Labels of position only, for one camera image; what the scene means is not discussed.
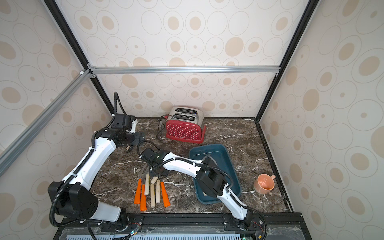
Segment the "black frame bar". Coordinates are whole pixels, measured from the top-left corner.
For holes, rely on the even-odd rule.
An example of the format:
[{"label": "black frame bar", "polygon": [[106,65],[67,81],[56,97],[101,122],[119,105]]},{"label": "black frame bar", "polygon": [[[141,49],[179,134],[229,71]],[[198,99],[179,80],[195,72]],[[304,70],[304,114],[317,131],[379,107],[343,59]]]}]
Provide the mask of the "black frame bar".
[{"label": "black frame bar", "polygon": [[255,123],[256,123],[257,131],[259,132],[259,136],[262,139],[262,143],[263,143],[263,146],[264,146],[264,149],[265,149],[265,153],[266,153],[266,155],[268,157],[269,163],[271,164],[271,168],[272,168],[273,174],[276,176],[275,179],[276,179],[277,185],[279,186],[281,197],[283,198],[283,201],[284,201],[285,206],[287,207],[287,209],[289,211],[293,212],[293,208],[292,208],[291,202],[289,201],[289,198],[288,198],[288,195],[286,193],[284,184],[283,184],[283,182],[281,180],[279,171],[277,170],[277,167],[276,167],[276,164],[275,164],[275,160],[273,159],[273,156],[271,154],[271,150],[268,147],[268,144],[266,142],[266,139],[265,139],[264,133],[262,131],[262,128],[260,126],[260,123],[258,121],[255,121]]},{"label": "black frame bar", "polygon": [[[73,35],[69,25],[67,24],[63,14],[61,13],[59,7],[57,6],[55,0],[44,0],[45,4],[48,7],[48,10],[51,12],[53,18],[56,20],[57,25],[60,27],[62,33],[64,34],[65,38],[67,39],[68,43],[70,44],[72,50],[76,54],[77,58],[79,59],[81,65],[84,69],[89,69],[88,67],[88,59],[85,56],[84,52],[82,51],[79,43],[77,42],[75,36]],[[108,110],[113,113],[113,105],[111,101],[109,100],[107,94],[104,91],[103,86],[100,84],[100,81],[97,79],[95,74],[92,74],[91,81],[93,83],[93,86],[96,88],[97,92],[99,93],[101,99],[104,101],[105,105],[107,106]]]},{"label": "black frame bar", "polygon": [[296,47],[299,44],[300,39],[301,39],[302,35],[304,34],[304,31],[305,31],[305,29],[306,29],[306,27],[307,27],[307,25],[308,25],[308,23],[312,17],[314,10],[316,9],[316,6],[318,5],[318,3],[319,3],[319,0],[310,0],[308,2],[307,6],[304,10],[304,13],[300,19],[300,22],[296,28],[296,31],[293,34],[293,38],[292,38],[292,40],[291,40],[291,42],[287,48],[287,51],[284,54],[283,60],[281,61],[280,71],[277,74],[277,76],[274,77],[272,84],[271,84],[270,88],[268,89],[268,92],[267,92],[267,94],[263,100],[263,103],[262,103],[260,110],[257,113],[256,119],[255,119],[255,124],[256,124],[257,130],[259,132],[260,138],[262,139],[265,152],[267,154],[268,160],[269,160],[271,167],[272,167],[273,174],[276,176],[276,181],[277,181],[277,184],[280,188],[281,196],[284,200],[285,205],[287,207],[289,206],[290,211],[293,211],[293,208],[292,208],[291,202],[289,201],[289,198],[288,198],[288,195],[286,193],[286,189],[284,187],[284,184],[281,180],[280,174],[277,170],[275,160],[273,159],[273,156],[271,154],[271,150],[269,149],[267,140],[265,139],[263,130],[260,126],[260,120],[261,120],[269,102],[271,101],[271,98],[272,98],[272,96],[273,96],[273,94],[277,88],[277,85],[279,84],[279,82],[280,82],[280,80],[281,80],[281,78],[282,78],[282,76],[283,76],[283,74],[284,74],[284,72],[285,72],[285,70],[289,64],[289,62],[292,58],[292,55],[293,55],[294,51],[296,50]]},{"label": "black frame bar", "polygon": [[256,121],[259,122],[260,119],[262,118],[262,116],[263,116],[263,114],[264,114],[264,112],[268,106],[268,103],[271,100],[273,93],[275,92],[275,89],[276,89],[277,85],[279,84],[280,79],[283,76],[285,69],[287,68],[287,66],[291,60],[293,53],[296,50],[296,47],[300,42],[300,39],[301,39],[301,37],[305,31],[305,28],[307,27],[309,20],[311,19],[312,14],[313,14],[314,10],[316,9],[318,2],[319,2],[319,0],[310,0],[308,2],[307,7],[305,8],[303,15],[301,16],[299,25],[297,26],[296,31],[293,34],[293,37],[291,39],[291,42],[288,45],[287,51],[285,52],[284,57],[281,61],[280,71],[277,74],[277,76],[274,77],[272,84],[269,87],[268,92],[267,92],[267,94],[263,100],[263,103],[260,107],[260,110],[257,113]]}]

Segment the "brown marble surface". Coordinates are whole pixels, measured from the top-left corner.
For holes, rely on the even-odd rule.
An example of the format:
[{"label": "brown marble surface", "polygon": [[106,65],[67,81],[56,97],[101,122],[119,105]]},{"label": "brown marble surface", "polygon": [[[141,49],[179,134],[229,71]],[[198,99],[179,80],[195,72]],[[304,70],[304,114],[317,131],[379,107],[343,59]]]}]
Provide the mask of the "brown marble surface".
[{"label": "brown marble surface", "polygon": [[[146,139],[152,140],[175,154],[188,154],[189,149],[219,143],[223,144],[232,159],[242,194],[240,200],[261,212],[285,212],[285,205],[278,189],[266,195],[260,195],[253,189],[253,182],[259,174],[272,175],[272,169],[266,157],[263,144],[256,125],[250,119],[210,119],[206,118],[207,126],[203,144],[172,141],[168,145],[160,143],[155,134],[157,119],[139,119],[137,131],[145,132]],[[118,147],[107,159],[96,176],[91,192],[100,201],[125,207],[129,213],[139,213],[140,205],[134,205],[134,196],[138,183],[139,172],[144,162],[136,153],[136,148],[126,152],[125,147]],[[158,213],[217,213],[229,212],[222,203],[205,205],[196,197],[194,183],[190,176],[171,171],[163,180],[171,206],[164,208],[163,202],[150,208],[150,196],[147,196],[147,212]]]}]

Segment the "orange knife handle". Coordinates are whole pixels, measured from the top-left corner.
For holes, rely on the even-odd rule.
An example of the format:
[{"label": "orange knife handle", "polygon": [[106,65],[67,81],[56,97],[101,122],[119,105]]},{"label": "orange knife handle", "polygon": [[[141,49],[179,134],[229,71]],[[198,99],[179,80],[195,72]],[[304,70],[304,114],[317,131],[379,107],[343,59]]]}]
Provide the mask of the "orange knife handle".
[{"label": "orange knife handle", "polygon": [[170,202],[169,202],[169,199],[168,199],[168,194],[167,194],[167,191],[166,191],[166,187],[164,185],[164,182],[161,182],[161,193],[163,194],[163,203],[164,203],[164,207],[169,207],[170,206]]},{"label": "orange knife handle", "polygon": [[141,191],[141,201],[140,201],[140,211],[141,212],[147,210],[147,197],[145,197],[145,195],[144,195],[144,188],[145,188],[145,185],[143,184],[142,188],[141,188],[143,191]]},{"label": "orange knife handle", "polygon": [[140,204],[140,190],[141,190],[141,179],[139,179],[139,183],[137,184],[136,194],[135,194],[135,204]]}]

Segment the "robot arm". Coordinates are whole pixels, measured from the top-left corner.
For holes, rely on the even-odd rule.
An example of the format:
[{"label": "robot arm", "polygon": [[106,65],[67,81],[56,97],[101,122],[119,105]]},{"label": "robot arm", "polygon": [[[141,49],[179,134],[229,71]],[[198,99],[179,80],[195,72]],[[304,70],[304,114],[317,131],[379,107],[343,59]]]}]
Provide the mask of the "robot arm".
[{"label": "robot arm", "polygon": [[[127,226],[127,215],[124,208],[100,202],[89,190],[101,166],[116,149],[116,146],[123,144],[137,145],[139,141],[143,140],[142,133],[132,133],[135,130],[135,121],[136,119],[132,122],[131,128],[128,128],[131,129],[129,132],[126,128],[121,128],[119,124],[115,127],[112,124],[112,128],[102,128],[95,134],[92,155],[86,160],[89,152],[93,149],[90,147],[89,151],[75,167],[77,169],[86,161],[80,171],[75,174],[74,169],[61,182],[51,183],[48,193],[54,204],[54,199],[57,197],[58,192],[62,190],[64,183],[70,180],[54,206],[56,214],[71,218],[109,221],[115,223],[117,228],[120,229]],[[197,179],[200,187],[207,195],[217,197],[228,207],[233,217],[239,220],[241,228],[246,229],[250,226],[252,211],[246,209],[246,205],[232,192],[229,188],[230,184],[221,173],[222,171],[211,159],[196,161],[177,156],[163,149],[154,152],[150,148],[144,150],[141,158],[147,162],[148,166],[151,166],[151,171],[156,175],[166,175],[169,170],[174,170]],[[218,170],[212,169],[212,166],[216,166]]]},{"label": "robot arm", "polygon": [[239,227],[245,229],[250,226],[252,211],[233,193],[225,176],[220,171],[212,169],[217,167],[211,159],[192,160],[175,155],[161,149],[154,152],[146,148],[140,158],[144,159],[151,171],[161,174],[165,170],[174,170],[187,174],[195,179],[202,190],[211,197],[217,197],[231,211],[234,218],[240,220]]}]

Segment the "orange mug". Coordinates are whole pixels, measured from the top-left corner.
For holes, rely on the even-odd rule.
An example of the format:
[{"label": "orange mug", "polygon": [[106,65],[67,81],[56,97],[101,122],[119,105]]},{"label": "orange mug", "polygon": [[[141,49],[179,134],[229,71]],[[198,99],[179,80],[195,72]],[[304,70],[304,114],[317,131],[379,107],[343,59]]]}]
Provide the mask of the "orange mug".
[{"label": "orange mug", "polygon": [[253,183],[256,192],[260,194],[269,193],[275,187],[275,177],[275,175],[269,176],[268,174],[260,174]]}]

